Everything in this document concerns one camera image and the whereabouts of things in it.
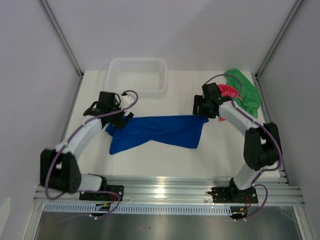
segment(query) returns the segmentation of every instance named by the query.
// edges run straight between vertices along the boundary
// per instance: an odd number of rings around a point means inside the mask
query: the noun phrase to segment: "gray floor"
[[[227,216],[111,214],[82,216],[44,212],[36,240],[301,240],[292,207],[265,207],[247,222]]]

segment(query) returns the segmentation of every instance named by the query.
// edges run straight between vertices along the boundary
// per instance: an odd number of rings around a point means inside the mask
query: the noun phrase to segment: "metal frame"
[[[53,30],[55,31],[62,47],[65,50],[67,57],[73,65],[76,73],[80,78],[83,77],[79,64],[66,40],[47,0],[38,0],[45,15],[47,16]],[[299,10],[301,9],[305,0],[297,0],[293,8],[291,9],[286,21],[282,25],[280,32],[275,38],[270,50],[264,58],[261,66],[259,67],[257,74],[253,77],[254,84],[260,91],[261,98],[261,109],[264,118],[267,122],[271,121],[266,101],[261,91],[259,84],[259,77],[263,73],[264,69],[268,65],[272,56],[275,54],[284,36],[288,32],[289,27],[296,18]],[[73,112],[73,108],[78,97],[78,92],[81,86],[81,81],[77,86],[77,94],[74,97],[72,109],[68,116],[67,124],[64,128],[63,137],[66,134],[67,127],[69,125],[70,116]],[[306,211],[305,202],[302,196],[301,189],[297,186],[291,186],[288,183],[285,169],[282,168],[279,171],[280,178],[260,178],[259,183],[263,183],[269,190],[267,206],[292,206],[296,213],[298,226],[300,228],[302,237],[304,240],[313,240],[314,234],[310,227]],[[207,178],[186,178],[186,177],[124,177],[124,176],[106,176],[108,183],[112,185],[124,185],[125,192],[123,196],[122,206],[166,206],[170,208],[179,208],[183,206],[186,209],[199,209],[203,207],[210,208],[221,208],[223,206],[239,206],[239,204],[213,204],[212,197],[207,192],[212,187],[224,187],[229,184],[229,177],[219,177],[214,179]],[[57,191],[50,190],[51,194],[55,194]],[[80,201],[79,195],[76,194],[65,194],[59,199],[59,204],[63,205],[92,205],[92,201]],[[257,188],[257,195],[259,202],[256,204],[260,205],[265,198],[265,191],[263,188]],[[44,188],[39,186],[34,196],[33,212],[30,217],[28,227],[26,229],[24,240],[33,240],[39,225],[40,217],[44,209],[45,204],[48,202],[46,199]]]

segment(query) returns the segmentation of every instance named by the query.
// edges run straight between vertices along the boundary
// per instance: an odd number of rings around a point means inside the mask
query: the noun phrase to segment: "blue fabric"
[[[123,130],[113,125],[105,129],[112,136],[110,154],[134,148],[150,140],[196,149],[208,119],[202,116],[147,116],[132,118]]]

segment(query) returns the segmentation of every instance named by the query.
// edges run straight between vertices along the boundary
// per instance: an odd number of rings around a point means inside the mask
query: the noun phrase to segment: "green cloth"
[[[255,118],[258,117],[258,108],[260,107],[261,96],[256,87],[242,74],[238,69],[230,69],[225,72],[235,76],[241,81],[242,90],[240,91],[241,99],[236,98],[235,102],[247,113],[251,114]],[[226,76],[226,84],[239,90],[240,84],[232,77]]]

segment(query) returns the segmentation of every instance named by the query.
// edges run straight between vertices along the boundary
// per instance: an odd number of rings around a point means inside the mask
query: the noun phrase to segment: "vertical metal post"
[[[293,23],[294,19],[296,18],[297,14],[298,14],[299,10],[301,9],[304,2],[305,2],[305,0],[297,0],[295,2],[288,17],[286,18],[284,24],[281,27],[280,32],[276,36],[271,48],[269,49],[267,55],[265,56],[262,64],[260,65],[260,67],[255,75],[257,80],[259,80],[259,78],[260,78],[261,74],[263,73],[263,71],[265,70],[267,64],[270,62],[272,56],[275,54],[276,50],[278,49],[280,43],[284,39],[284,36],[288,32],[291,24]]]
[[[40,3],[40,5],[44,11],[44,14],[46,15],[50,25],[53,27],[53,30],[54,30],[56,36],[58,37],[58,39],[59,39],[67,57],[69,58],[72,66],[74,67],[74,70],[76,71],[78,76],[80,78],[82,78],[83,72],[81,71],[81,69],[79,67],[79,64],[74,56],[74,53],[71,50],[71,47],[70,47],[65,35],[63,34],[63,32],[57,22],[57,19],[49,6],[48,1],[47,0],[38,0],[38,2]]]

